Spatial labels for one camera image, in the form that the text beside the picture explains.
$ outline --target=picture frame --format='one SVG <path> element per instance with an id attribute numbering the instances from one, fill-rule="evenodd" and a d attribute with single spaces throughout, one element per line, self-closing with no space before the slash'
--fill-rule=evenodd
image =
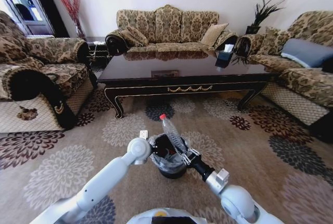
<path id="1" fill-rule="evenodd" d="M 162 78 L 162 77 L 178 77 L 179 70 L 156 70 L 151 71 L 152 78 Z"/>

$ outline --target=gray pillow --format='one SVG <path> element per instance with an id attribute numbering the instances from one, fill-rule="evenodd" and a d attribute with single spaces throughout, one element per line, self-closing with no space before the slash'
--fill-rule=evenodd
<path id="1" fill-rule="evenodd" d="M 333 48 L 301 39 L 289 39 L 282 49 L 282 57 L 291 59 L 305 68 L 321 67 L 333 58 Z"/>

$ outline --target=glass door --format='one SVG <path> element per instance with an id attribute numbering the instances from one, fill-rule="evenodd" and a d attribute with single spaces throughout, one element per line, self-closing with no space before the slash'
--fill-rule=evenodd
<path id="1" fill-rule="evenodd" d="M 1 0 L 0 9 L 8 13 L 27 35 L 54 34 L 38 0 Z"/>

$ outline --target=potted plant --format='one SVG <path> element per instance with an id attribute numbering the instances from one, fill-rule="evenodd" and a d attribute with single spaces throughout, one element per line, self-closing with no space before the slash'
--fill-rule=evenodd
<path id="1" fill-rule="evenodd" d="M 271 13 L 283 9 L 283 7 L 278 7 L 285 0 L 282 0 L 276 4 L 269 5 L 272 0 L 266 2 L 262 0 L 262 5 L 257 4 L 255 10 L 255 20 L 251 26 L 248 26 L 246 29 L 246 34 L 257 34 L 260 29 L 260 24 L 265 20 Z"/>

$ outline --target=plastic bottle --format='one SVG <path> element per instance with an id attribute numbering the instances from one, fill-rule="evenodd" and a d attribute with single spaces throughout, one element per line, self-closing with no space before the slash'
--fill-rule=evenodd
<path id="1" fill-rule="evenodd" d="M 186 153 L 186 147 L 181 139 L 181 136 L 179 135 L 176 127 L 172 124 L 172 122 L 167 118 L 165 114 L 160 116 L 160 119 L 162 121 L 162 126 L 165 134 L 169 138 L 170 142 L 176 149 L 179 148 L 183 153 Z"/>

